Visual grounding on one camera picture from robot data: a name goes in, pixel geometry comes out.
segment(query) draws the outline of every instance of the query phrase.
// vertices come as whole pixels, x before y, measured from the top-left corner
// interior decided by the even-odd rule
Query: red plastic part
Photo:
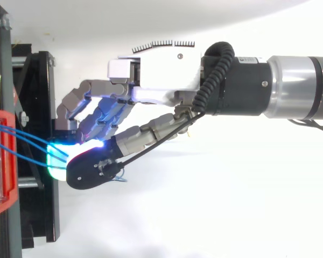
[[[9,126],[11,128],[16,127],[14,114],[0,110],[0,119],[1,125]],[[17,150],[16,139],[12,135],[2,132],[0,143],[14,152]],[[2,150],[1,166],[5,200],[0,202],[0,213],[11,207],[18,199],[17,157]]]

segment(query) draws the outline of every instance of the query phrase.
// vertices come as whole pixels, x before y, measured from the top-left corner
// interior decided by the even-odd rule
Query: black cable
[[[227,42],[217,42],[209,47],[209,49],[206,50],[205,55],[208,56],[218,56],[219,61],[216,64],[215,68],[212,70],[210,75],[206,78],[203,85],[200,87],[198,92],[196,93],[196,96],[194,97],[192,111],[199,113],[189,121],[183,123],[179,127],[177,127],[175,130],[173,130],[171,133],[169,133],[167,136],[163,137],[159,141],[157,141],[155,144],[150,146],[149,148],[143,150],[142,152],[136,154],[135,156],[131,157],[130,159],[120,163],[121,167],[124,167],[133,161],[139,159],[146,153],[150,152],[151,150],[157,148],[159,145],[161,145],[163,142],[166,142],[169,138],[171,138],[173,135],[177,134],[179,131],[181,131],[186,126],[190,125],[191,123],[195,122],[199,118],[203,117],[206,113],[206,107],[208,100],[210,96],[212,95],[213,91],[220,86],[221,82],[225,80],[225,76],[227,71],[229,70],[233,59],[235,57],[235,52],[233,51],[232,46]]]
[[[307,126],[307,127],[312,127],[312,128],[317,128],[321,131],[323,131],[323,126],[319,125],[316,121],[314,120],[301,120],[300,122],[294,121],[289,119],[289,121],[295,125],[300,125],[300,126]]]
[[[159,141],[157,141],[155,144],[153,144],[151,147],[144,149],[142,152],[136,154],[135,156],[131,157],[130,159],[124,161],[121,163],[122,167],[125,167],[126,165],[128,165],[129,163],[132,163],[133,161],[139,159],[140,157],[142,157],[143,155],[145,155],[146,153],[150,152],[151,150],[157,148],[159,145],[161,145],[162,143],[166,142],[168,139],[170,139],[173,135],[177,134],[179,131],[181,131],[184,127],[190,125],[191,123],[195,122],[196,120],[198,120],[199,118],[203,117],[205,114],[201,113],[198,114],[197,116],[193,117],[192,119],[190,119],[189,121],[181,124],[180,126],[178,126],[175,130],[173,130],[171,133],[169,133],[167,136],[163,137],[162,139],[160,139]]]
[[[206,112],[209,98],[213,91],[220,86],[223,80],[225,80],[225,75],[230,69],[235,57],[235,52],[229,43],[217,42],[206,50],[205,55],[219,56],[220,59],[194,97],[192,110],[198,113]]]

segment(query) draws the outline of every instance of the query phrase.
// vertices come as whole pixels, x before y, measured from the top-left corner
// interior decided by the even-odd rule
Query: black metal frame
[[[0,21],[7,12],[0,6]],[[0,109],[14,113],[10,31],[0,22]],[[21,258],[19,200],[0,214],[0,258]]]
[[[49,52],[32,54],[31,45],[12,45],[12,48],[13,57],[26,56],[24,66],[13,69],[13,82],[19,97],[16,126],[42,139],[52,139],[55,116],[52,55]],[[25,127],[18,119],[22,111],[30,119]],[[32,151],[20,140],[17,140],[17,150],[46,163],[45,153],[38,149]],[[60,236],[58,181],[49,175],[47,168],[24,160],[18,161],[18,175],[33,176],[38,184],[38,188],[19,189],[23,249],[34,247],[33,237],[46,237],[47,242],[55,242]]]

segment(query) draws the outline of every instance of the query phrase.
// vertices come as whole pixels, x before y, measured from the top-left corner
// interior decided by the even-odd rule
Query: screw
[[[23,111],[20,113],[20,123],[22,125],[22,127],[25,127],[27,122],[29,122],[30,119],[29,117],[26,115],[26,113]]]
[[[56,66],[56,59],[55,58],[52,58],[50,57],[49,60],[48,60],[48,63],[51,67],[55,67]]]
[[[10,19],[8,14],[2,15],[0,19],[0,26],[7,31],[12,29],[12,27],[10,26]]]

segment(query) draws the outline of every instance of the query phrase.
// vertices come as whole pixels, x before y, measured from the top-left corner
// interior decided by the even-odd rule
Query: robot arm
[[[82,90],[85,94],[80,95],[81,103],[95,92],[103,97],[101,102],[107,108],[99,105],[98,114],[95,111],[79,125],[78,140],[97,138],[105,142],[104,147],[89,150],[68,164],[67,182],[71,187],[88,189],[112,180],[125,165],[177,133],[186,132],[204,114],[263,113],[268,118],[323,119],[323,58],[273,56],[268,61],[235,58],[231,46],[222,42],[214,44],[200,58],[193,44],[182,45],[164,41],[136,48],[134,55],[109,63],[109,82],[101,81],[98,86],[93,83],[97,81],[90,81],[96,90],[91,87],[86,92]],[[163,115],[113,136],[115,126],[135,102],[175,106],[175,114]],[[62,104],[67,110],[65,118],[74,117],[74,112],[82,109],[78,106],[69,109],[67,101]],[[128,161],[116,162],[137,152],[140,153]]]

